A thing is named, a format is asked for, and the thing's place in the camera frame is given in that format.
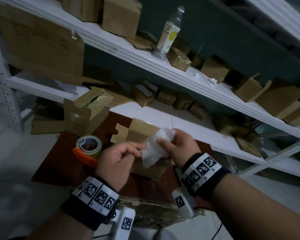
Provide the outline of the person's left hand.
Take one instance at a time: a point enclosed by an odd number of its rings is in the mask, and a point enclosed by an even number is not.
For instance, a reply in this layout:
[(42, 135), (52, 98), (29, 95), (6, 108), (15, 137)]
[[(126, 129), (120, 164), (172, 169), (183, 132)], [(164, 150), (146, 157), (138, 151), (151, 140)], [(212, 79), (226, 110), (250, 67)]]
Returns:
[(106, 181), (117, 192), (127, 183), (135, 159), (142, 157), (141, 153), (128, 153), (127, 142), (130, 141), (105, 149), (100, 154), (95, 171), (97, 177)]

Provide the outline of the person's right hand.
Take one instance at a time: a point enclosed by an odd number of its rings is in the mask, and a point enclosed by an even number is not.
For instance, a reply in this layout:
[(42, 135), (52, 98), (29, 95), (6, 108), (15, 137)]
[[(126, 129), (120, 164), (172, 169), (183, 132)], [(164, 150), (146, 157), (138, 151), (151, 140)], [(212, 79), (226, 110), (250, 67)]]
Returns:
[(175, 136), (171, 141), (174, 144), (174, 151), (171, 159), (179, 169), (183, 169), (192, 156), (202, 155), (202, 152), (190, 134), (180, 129), (174, 129), (174, 131)]

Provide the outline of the clear plastic bag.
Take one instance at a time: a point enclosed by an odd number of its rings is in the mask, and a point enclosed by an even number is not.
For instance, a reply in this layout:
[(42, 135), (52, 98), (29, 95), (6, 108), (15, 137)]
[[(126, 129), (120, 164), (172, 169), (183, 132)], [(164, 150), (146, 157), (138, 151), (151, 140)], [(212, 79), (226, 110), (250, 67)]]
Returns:
[(157, 139), (162, 138), (172, 142), (174, 136), (174, 129), (161, 128), (143, 142), (145, 149), (141, 151), (141, 154), (144, 168), (149, 168), (156, 164), (160, 159), (167, 159), (169, 157), (168, 152), (157, 143)]

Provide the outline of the person's right forearm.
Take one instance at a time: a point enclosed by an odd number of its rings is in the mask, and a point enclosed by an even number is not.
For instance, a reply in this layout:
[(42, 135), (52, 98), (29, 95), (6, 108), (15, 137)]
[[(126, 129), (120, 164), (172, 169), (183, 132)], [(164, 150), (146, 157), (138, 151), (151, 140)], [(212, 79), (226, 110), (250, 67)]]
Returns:
[(300, 240), (300, 214), (227, 174), (209, 200), (234, 240)]

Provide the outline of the person's left forearm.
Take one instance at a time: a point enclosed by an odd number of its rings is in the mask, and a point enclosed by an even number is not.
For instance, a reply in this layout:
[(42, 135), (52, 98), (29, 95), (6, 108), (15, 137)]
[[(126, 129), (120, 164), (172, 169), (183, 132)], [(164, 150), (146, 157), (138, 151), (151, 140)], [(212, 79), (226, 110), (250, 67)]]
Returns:
[(62, 210), (34, 229), (25, 240), (92, 240), (95, 231)]

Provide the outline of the open small cardboard box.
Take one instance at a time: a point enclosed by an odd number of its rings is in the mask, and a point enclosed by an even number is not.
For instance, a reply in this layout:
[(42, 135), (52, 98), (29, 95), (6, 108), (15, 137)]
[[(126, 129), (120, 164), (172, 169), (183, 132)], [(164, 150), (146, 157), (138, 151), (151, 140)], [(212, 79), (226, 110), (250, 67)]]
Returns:
[[(117, 144), (125, 141), (131, 141), (143, 144), (148, 137), (154, 135), (160, 128), (140, 119), (134, 118), (129, 128), (117, 124), (115, 129), (117, 130), (117, 134), (112, 135), (110, 142)], [(144, 168), (142, 159), (136, 159), (130, 171), (131, 173), (157, 181), (173, 164), (174, 163), (171, 159), (162, 158), (153, 166)]]

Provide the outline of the pile of small cardboard boxes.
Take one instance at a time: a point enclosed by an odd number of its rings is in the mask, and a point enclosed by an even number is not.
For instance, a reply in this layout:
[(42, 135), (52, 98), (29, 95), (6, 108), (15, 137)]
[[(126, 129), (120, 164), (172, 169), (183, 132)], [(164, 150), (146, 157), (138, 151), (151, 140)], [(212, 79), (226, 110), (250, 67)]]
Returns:
[(273, 117), (290, 126), (300, 126), (300, 88), (280, 77), (263, 85), (258, 81), (260, 73), (245, 76), (217, 55), (202, 59), (179, 38), (174, 40), (167, 58), (173, 67), (181, 71), (192, 66), (207, 77), (216, 79), (217, 84), (226, 82), (245, 103), (256, 102)]
[(174, 128), (182, 129), (199, 142), (209, 144), (212, 150), (250, 162), (264, 162), (258, 150), (249, 149), (246, 141), (232, 133), (226, 134), (227, 129), (234, 127), (218, 121), (217, 117), (211, 118), (207, 108), (190, 95), (162, 85), (156, 86), (148, 80), (132, 85), (129, 93), (142, 108), (163, 108), (164, 112), (170, 114)]

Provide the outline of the orange tape dispenser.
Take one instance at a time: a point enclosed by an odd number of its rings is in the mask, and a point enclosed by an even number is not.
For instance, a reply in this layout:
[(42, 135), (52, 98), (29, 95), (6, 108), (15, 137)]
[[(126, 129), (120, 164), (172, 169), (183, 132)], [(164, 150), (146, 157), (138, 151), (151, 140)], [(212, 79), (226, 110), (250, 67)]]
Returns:
[(103, 143), (98, 137), (88, 135), (80, 137), (76, 141), (72, 154), (83, 165), (96, 169), (102, 148)]

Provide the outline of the black marker-tagged right wristband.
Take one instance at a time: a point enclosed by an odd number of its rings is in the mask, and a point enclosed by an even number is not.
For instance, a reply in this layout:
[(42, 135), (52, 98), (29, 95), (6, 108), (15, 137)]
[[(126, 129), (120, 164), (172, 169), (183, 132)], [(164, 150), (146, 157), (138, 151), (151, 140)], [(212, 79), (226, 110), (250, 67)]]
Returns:
[(208, 153), (195, 153), (184, 164), (181, 182), (191, 196), (209, 201), (220, 181), (231, 171), (220, 165)]

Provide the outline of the black marker-tagged wristband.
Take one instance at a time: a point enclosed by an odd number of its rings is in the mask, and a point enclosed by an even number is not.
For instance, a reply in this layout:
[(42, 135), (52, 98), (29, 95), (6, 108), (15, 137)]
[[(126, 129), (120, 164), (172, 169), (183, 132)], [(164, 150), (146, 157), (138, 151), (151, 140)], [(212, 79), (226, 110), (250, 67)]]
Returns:
[(208, 153), (195, 153), (184, 164), (181, 182), (191, 196), (209, 201), (220, 181), (231, 171), (220, 165)]
[(118, 204), (119, 194), (99, 176), (87, 177), (60, 209), (87, 228), (96, 231), (110, 218)]

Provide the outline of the open taped cardboard box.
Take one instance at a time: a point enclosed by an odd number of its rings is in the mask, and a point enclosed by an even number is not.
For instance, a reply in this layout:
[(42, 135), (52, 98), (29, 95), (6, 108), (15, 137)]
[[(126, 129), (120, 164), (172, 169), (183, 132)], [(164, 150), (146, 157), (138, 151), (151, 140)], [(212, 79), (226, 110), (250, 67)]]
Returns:
[(108, 117), (114, 97), (103, 88), (91, 88), (75, 100), (64, 98), (64, 130), (79, 137), (92, 133)]

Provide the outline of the plastic-wrapped cardboard bundle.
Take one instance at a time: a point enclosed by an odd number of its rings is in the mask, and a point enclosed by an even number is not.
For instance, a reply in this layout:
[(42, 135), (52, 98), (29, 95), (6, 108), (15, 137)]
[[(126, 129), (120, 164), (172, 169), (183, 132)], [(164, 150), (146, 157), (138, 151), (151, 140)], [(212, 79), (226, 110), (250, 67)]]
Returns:
[(159, 202), (121, 196), (120, 206), (126, 206), (136, 211), (134, 227), (160, 230), (176, 223), (185, 221), (178, 210), (175, 201)]

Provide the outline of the black marker-tagged left wristband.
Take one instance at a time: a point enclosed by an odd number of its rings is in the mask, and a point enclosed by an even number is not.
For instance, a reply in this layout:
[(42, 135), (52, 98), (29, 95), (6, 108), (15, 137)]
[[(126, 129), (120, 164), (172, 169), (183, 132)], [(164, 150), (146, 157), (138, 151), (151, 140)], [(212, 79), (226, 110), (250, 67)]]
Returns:
[(99, 176), (87, 177), (60, 209), (87, 228), (96, 231), (110, 218), (118, 204), (119, 194)]

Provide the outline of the white metal shelving unit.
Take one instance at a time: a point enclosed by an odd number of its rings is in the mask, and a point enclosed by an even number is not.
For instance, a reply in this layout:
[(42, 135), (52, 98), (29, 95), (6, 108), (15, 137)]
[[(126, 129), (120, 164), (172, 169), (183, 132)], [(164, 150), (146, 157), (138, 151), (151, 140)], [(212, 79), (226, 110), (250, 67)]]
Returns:
[[(203, 74), (200, 74), (199, 81), (196, 81), (194, 77), (197, 72), (194, 68), (189, 68), (188, 71), (182, 72), (173, 68), (167, 61), (160, 62), (150, 52), (133, 48), (132, 44), (124, 38), (103, 31), (97, 24), (85, 23), (71, 16), (62, 9), (60, 3), (54, 0), (0, 0), (0, 3), (20, 8), (23, 11), (69, 28), (71, 31), (78, 33), (88, 45), (300, 139), (300, 128), (291, 127), (283, 121), (272, 117), (255, 102), (244, 103), (231, 92), (229, 86), (219, 84), (211, 87), (207, 76)], [(172, 119), (175, 119), (175, 121), (172, 120), (172, 125), (187, 131), (195, 139), (210, 144), (213, 150), (255, 163), (254, 166), (239, 174), (242, 177), (248, 177), (266, 168), (276, 169), (300, 177), (300, 161), (292, 159), (293, 154), (300, 152), (300, 142), (296, 142), (280, 152), (275, 152), (277, 149), (276, 145), (264, 139), (263, 141), (267, 142), (264, 144), (265, 153), (269, 157), (262, 159), (240, 150), (234, 138), (223, 136), (213, 128), (208, 129), (209, 126), (212, 126), (210, 121), (204, 122), (204, 127), (201, 127), (195, 122), (190, 122), (190, 115), (187, 115), (185, 112), (173, 113)]]

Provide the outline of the white rounded object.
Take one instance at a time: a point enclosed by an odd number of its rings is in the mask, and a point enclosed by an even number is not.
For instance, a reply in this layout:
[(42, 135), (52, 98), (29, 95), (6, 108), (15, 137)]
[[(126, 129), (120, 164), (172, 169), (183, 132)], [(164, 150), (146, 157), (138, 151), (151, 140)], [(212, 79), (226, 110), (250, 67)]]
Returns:
[(154, 235), (152, 240), (178, 240), (178, 239), (171, 231), (167, 229), (161, 229)]

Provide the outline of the clear plastic bottle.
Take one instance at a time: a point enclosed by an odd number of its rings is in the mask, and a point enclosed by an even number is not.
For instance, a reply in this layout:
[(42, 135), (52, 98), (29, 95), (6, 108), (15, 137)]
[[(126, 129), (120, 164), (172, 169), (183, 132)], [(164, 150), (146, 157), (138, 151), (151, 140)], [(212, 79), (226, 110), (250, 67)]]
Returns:
[(166, 59), (167, 53), (180, 32), (184, 12), (184, 6), (178, 6), (176, 12), (166, 21), (156, 48), (152, 51), (152, 56), (157, 60), (163, 62)]

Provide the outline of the tall brown cardboard box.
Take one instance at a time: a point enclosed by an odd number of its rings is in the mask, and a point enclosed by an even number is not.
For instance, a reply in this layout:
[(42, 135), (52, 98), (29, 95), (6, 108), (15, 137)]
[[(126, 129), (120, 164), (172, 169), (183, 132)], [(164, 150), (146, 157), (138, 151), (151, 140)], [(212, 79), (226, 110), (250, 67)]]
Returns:
[(139, 0), (104, 0), (101, 28), (104, 31), (134, 40), (142, 6)]

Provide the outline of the large flat cardboard sheet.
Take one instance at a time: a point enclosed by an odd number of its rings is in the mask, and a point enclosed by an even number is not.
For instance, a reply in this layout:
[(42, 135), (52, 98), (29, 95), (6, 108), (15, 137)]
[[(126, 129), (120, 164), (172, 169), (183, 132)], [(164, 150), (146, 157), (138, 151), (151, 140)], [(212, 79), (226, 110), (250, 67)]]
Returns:
[(34, 76), (83, 83), (84, 41), (70, 29), (0, 4), (0, 35), (9, 64)]

